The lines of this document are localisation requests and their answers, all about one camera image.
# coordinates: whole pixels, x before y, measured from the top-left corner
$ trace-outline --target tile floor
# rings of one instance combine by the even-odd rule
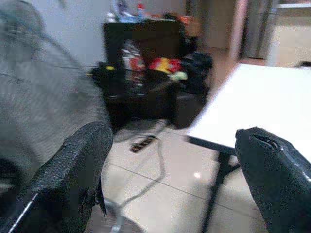
[[[165,128],[158,135],[163,160],[157,142],[135,154],[127,140],[114,143],[104,165],[104,195],[120,205],[155,183],[123,209],[147,233],[196,233],[201,228],[218,166],[214,161],[217,153],[186,142],[186,130]],[[226,178],[208,232],[267,232],[240,170]]]

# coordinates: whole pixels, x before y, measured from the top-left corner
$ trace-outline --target white table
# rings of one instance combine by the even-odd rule
[[[238,168],[228,165],[235,155],[235,133],[256,126],[291,142],[311,163],[311,70],[238,64],[192,123],[188,141],[220,153],[203,232],[219,186]]]

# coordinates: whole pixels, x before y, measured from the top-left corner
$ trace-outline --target bottle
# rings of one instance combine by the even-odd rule
[[[138,17],[140,19],[145,19],[145,10],[143,4],[142,3],[138,4],[137,9],[138,9]]]
[[[106,21],[107,21],[108,23],[115,23],[115,22],[116,22],[116,16],[115,16],[115,14],[112,13],[112,12],[108,12],[108,13],[107,13],[107,17],[106,17]]]

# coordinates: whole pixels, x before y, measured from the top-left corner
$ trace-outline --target electrical cord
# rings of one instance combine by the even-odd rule
[[[140,118],[133,118],[133,120],[138,120],[138,125],[137,125],[137,129],[134,132],[126,132],[123,133],[124,134],[130,134],[129,137],[123,139],[123,140],[119,140],[119,141],[115,141],[115,143],[119,143],[119,142],[124,142],[127,140],[130,140],[130,145],[134,145],[135,141],[138,139],[146,139],[148,138],[148,135],[153,135],[156,140],[157,140],[157,153],[158,153],[158,157],[159,157],[159,166],[160,166],[160,175],[158,178],[156,178],[155,180],[151,181],[146,187],[144,187],[138,194],[133,195],[131,197],[129,197],[128,199],[126,199],[123,204],[121,204],[121,208],[124,208],[126,205],[128,205],[129,203],[131,203],[132,201],[134,201],[137,198],[140,198],[142,196],[144,196],[151,188],[153,188],[156,184],[158,184],[159,182],[161,182],[164,178],[165,178],[165,165],[164,165],[164,157],[162,154],[162,148],[163,148],[163,142],[161,139],[159,139],[157,136],[164,131],[164,129],[166,128],[166,122],[160,121],[160,120],[146,120],[146,121],[151,121],[151,122],[156,122],[156,123],[160,123],[162,124],[162,127],[160,127],[159,129],[157,129],[156,131],[142,131],[141,130],[141,124],[143,123],[142,120]]]
[[[162,140],[157,139],[158,142],[158,156],[159,156],[159,165],[160,165],[160,175],[158,178],[156,178],[155,180],[151,181],[146,187],[143,188],[143,190],[141,190],[138,194],[131,196],[130,198],[126,199],[123,204],[121,204],[121,208],[124,208],[126,205],[128,205],[129,203],[131,203],[132,201],[134,201],[137,198],[140,198],[142,196],[144,196],[151,188],[153,188],[156,184],[158,184],[159,182],[161,182],[164,178],[165,178],[165,165],[164,165],[164,157],[162,154],[162,148],[163,148],[163,142]]]
[[[124,132],[121,134],[117,134],[115,136],[115,138],[124,136],[124,135],[128,135],[127,137],[123,138],[123,139],[115,139],[114,143],[120,143],[120,142],[124,142],[127,140],[133,140],[135,139],[137,136],[144,136],[145,138],[147,137],[146,134],[150,135],[154,135],[157,136],[159,135],[166,127],[166,122],[160,121],[160,120],[144,120],[144,121],[149,121],[149,122],[155,122],[155,123],[160,123],[162,124],[162,127],[160,127],[158,130],[156,131],[150,131],[150,130],[142,130],[142,124],[144,123],[142,119],[134,117],[132,118],[132,121],[130,121],[130,123],[128,124],[128,126],[133,126],[133,128],[136,128],[135,130],[129,131],[129,132]]]

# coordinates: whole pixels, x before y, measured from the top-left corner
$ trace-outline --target beige floor tile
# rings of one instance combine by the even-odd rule
[[[161,182],[207,200],[218,169],[215,162],[217,152],[188,143],[185,137],[169,132],[163,133],[160,138],[165,167],[165,177]],[[157,151],[150,153],[135,172],[157,180],[160,175]],[[241,170],[228,175],[217,203],[262,219]]]
[[[132,195],[138,194],[152,182],[150,179],[114,165],[106,166],[106,175],[103,179],[105,196],[119,204]],[[196,233],[201,228],[205,208],[205,200],[158,183],[145,195],[128,203],[124,214],[147,233]],[[209,232],[266,231],[263,222],[217,205]]]
[[[174,128],[174,126],[169,126],[169,127],[165,128],[165,131],[170,132],[170,133],[174,133],[174,134],[178,134],[180,136],[184,136],[187,133],[188,128],[183,128],[183,129],[177,130]]]
[[[157,151],[157,144],[152,143],[145,149],[143,149],[139,153],[133,153],[130,151],[131,145],[133,139],[140,137],[138,133],[144,134],[144,135],[154,135],[155,132],[159,129],[161,125],[155,125],[151,122],[151,124],[148,124],[148,121],[146,121],[143,124],[129,124],[126,126],[126,129],[123,129],[115,136],[115,141],[112,145],[111,151],[107,157],[107,162],[119,165],[125,169],[128,169],[130,171],[137,171],[140,170],[141,167],[150,159],[150,156],[154,155]],[[163,131],[158,135],[158,137],[162,137],[162,135],[165,133]],[[129,138],[126,141],[121,141],[117,143],[117,141],[120,141],[122,139]]]

